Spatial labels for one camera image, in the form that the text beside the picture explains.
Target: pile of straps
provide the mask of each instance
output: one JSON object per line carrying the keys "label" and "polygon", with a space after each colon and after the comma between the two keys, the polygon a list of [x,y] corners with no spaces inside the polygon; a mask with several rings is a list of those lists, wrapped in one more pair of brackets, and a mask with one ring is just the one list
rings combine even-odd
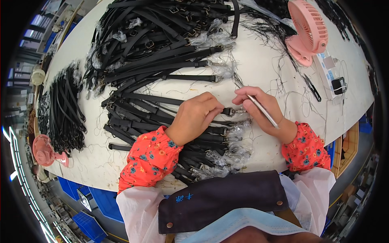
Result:
{"label": "pile of straps", "polygon": [[84,125],[86,118],[78,106],[81,77],[78,63],[72,63],[56,75],[49,91],[39,101],[38,124],[41,134],[50,138],[55,152],[64,152],[68,157],[71,157],[73,149],[83,149],[84,134],[87,133]]}
{"label": "pile of straps", "polygon": [[115,94],[130,93],[158,79],[217,82],[214,75],[171,75],[184,67],[208,66],[201,59],[223,51],[215,46],[198,51],[190,38],[210,35],[215,19],[224,23],[235,16],[231,38],[238,35],[239,6],[222,0],[116,0],[108,5],[92,38],[86,60],[87,98],[98,96],[106,85]]}
{"label": "pile of straps", "polygon": [[[104,130],[130,145],[120,146],[110,143],[109,149],[130,151],[136,137],[155,131],[162,125],[170,126],[174,116],[166,111],[171,113],[175,111],[164,108],[160,104],[180,105],[182,102],[184,101],[136,93],[128,93],[124,97],[110,97],[103,101],[102,107],[109,112],[109,121],[104,126]],[[225,108],[222,114],[233,116],[234,111],[229,107]],[[201,170],[204,165],[211,168],[217,166],[214,163],[214,155],[224,156],[230,148],[230,142],[242,140],[242,137],[236,133],[237,129],[241,129],[239,122],[213,121],[212,123],[219,127],[209,126],[198,138],[185,144],[179,153],[179,166],[175,168],[172,175],[187,185],[199,179],[193,174],[193,170]]]}
{"label": "pile of straps", "polygon": [[[161,104],[179,106],[184,102],[138,94],[135,90],[156,80],[220,81],[218,75],[173,73],[184,67],[209,66],[210,62],[204,59],[226,47],[212,44],[199,48],[192,40],[222,32],[225,35],[220,26],[230,16],[234,16],[234,22],[227,38],[237,38],[240,11],[237,0],[232,3],[234,10],[222,0],[117,0],[108,5],[92,38],[84,79],[87,98],[91,93],[94,97],[103,93],[106,85],[117,88],[102,102],[109,112],[104,130],[129,146],[111,143],[110,149],[129,151],[136,137],[162,125],[170,126],[176,112]],[[225,108],[222,114],[232,117],[235,111]],[[242,140],[236,132],[242,131],[240,123],[212,123],[198,138],[185,144],[179,154],[172,175],[187,185],[226,176],[230,170],[225,165],[233,164],[228,156],[240,148],[230,146],[231,141]]]}

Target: white table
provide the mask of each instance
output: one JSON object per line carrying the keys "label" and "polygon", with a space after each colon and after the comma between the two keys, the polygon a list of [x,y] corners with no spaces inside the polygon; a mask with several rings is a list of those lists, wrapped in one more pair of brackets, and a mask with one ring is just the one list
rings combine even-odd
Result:
{"label": "white table", "polygon": [[[48,71],[48,83],[53,80],[58,71],[66,67],[72,60],[80,59],[81,67],[84,67],[95,24],[110,2],[112,0],[100,2],[73,29],[52,60]],[[321,12],[314,1],[309,2]],[[274,89],[269,93],[277,97],[282,111],[284,111],[285,106],[287,107],[285,117],[293,121],[309,123],[316,134],[325,138],[326,144],[329,144],[362,117],[373,103],[373,95],[366,70],[367,62],[362,49],[354,40],[350,42],[343,41],[336,26],[323,14],[322,16],[329,33],[327,51],[339,60],[344,60],[347,64],[347,72],[344,64],[345,71],[344,73],[341,72],[341,76],[344,76],[348,83],[344,109],[341,103],[336,104],[333,101],[328,101],[322,81],[318,74],[315,74],[314,65],[302,69],[301,73],[306,73],[309,77],[312,77],[312,83],[322,96],[323,101],[317,102],[310,91],[305,95],[305,98],[302,98],[301,94],[304,94],[305,89],[309,89],[304,80],[296,73],[288,58],[281,60],[281,64],[284,64],[282,66],[282,81],[285,90],[277,93],[275,90],[277,89],[276,81],[272,80],[278,78],[273,66],[275,69],[277,68],[278,58],[274,57],[279,56],[279,52],[262,46],[262,41],[255,38],[250,31],[245,31],[243,27],[239,27],[236,48],[232,53],[238,63],[238,74],[245,85],[259,86],[264,91]],[[199,73],[212,74],[210,68],[184,68],[180,72],[192,75]],[[215,85],[208,85],[209,83],[202,81],[192,83],[192,81],[185,80],[156,82],[152,86],[152,94],[186,100],[209,91],[226,107],[235,107],[231,103],[235,96],[235,85],[231,80],[223,80]],[[70,159],[69,168],[63,167],[60,163],[54,163],[47,168],[48,171],[83,185],[110,191],[118,190],[118,178],[121,170],[127,164],[127,152],[107,148],[110,142],[125,145],[123,141],[112,138],[110,133],[102,129],[108,118],[107,111],[101,108],[100,104],[109,96],[110,91],[111,89],[106,87],[105,92],[95,100],[86,100],[86,92],[81,93],[79,105],[86,117],[85,125],[88,133],[85,135],[84,142],[87,148],[81,152],[76,150],[72,152],[73,157]],[[310,111],[310,104],[306,97],[309,97],[311,104],[314,106],[313,109],[319,114]],[[255,153],[247,163],[245,172],[260,170],[277,170],[280,172],[287,169],[285,159],[281,156],[280,142],[277,139],[263,133],[256,124],[253,124],[252,131],[248,131],[245,137],[254,138],[252,144],[255,149]],[[169,175],[159,182],[157,187],[163,188],[165,194],[171,194],[185,187],[185,185]]]}

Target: person's left hand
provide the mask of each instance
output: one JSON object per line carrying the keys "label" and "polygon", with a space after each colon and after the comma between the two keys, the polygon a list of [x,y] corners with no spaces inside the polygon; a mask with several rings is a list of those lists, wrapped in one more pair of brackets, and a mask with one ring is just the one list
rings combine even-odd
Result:
{"label": "person's left hand", "polygon": [[165,134],[178,146],[182,146],[200,136],[221,113],[224,105],[209,92],[184,101],[178,109]]}

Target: pink clip fan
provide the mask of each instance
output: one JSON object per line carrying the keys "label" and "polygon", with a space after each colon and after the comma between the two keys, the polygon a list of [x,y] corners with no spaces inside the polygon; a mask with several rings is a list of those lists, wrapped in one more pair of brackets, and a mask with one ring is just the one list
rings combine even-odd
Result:
{"label": "pink clip fan", "polygon": [[288,2],[297,34],[286,40],[288,51],[303,66],[312,65],[313,55],[327,47],[327,27],[317,9],[304,0]]}
{"label": "pink clip fan", "polygon": [[50,138],[44,134],[40,134],[34,139],[34,142],[32,143],[32,152],[38,164],[50,166],[54,163],[55,159],[59,159],[64,166],[68,167],[68,156],[66,156],[65,153],[54,153],[50,142]]}

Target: blue face mask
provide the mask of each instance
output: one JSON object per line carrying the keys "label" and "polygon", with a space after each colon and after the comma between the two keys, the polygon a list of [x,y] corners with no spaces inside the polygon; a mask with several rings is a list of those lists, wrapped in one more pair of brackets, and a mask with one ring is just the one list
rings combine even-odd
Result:
{"label": "blue face mask", "polygon": [[278,236],[307,232],[270,213],[253,208],[238,208],[180,243],[219,243],[247,226],[253,226],[263,232]]}

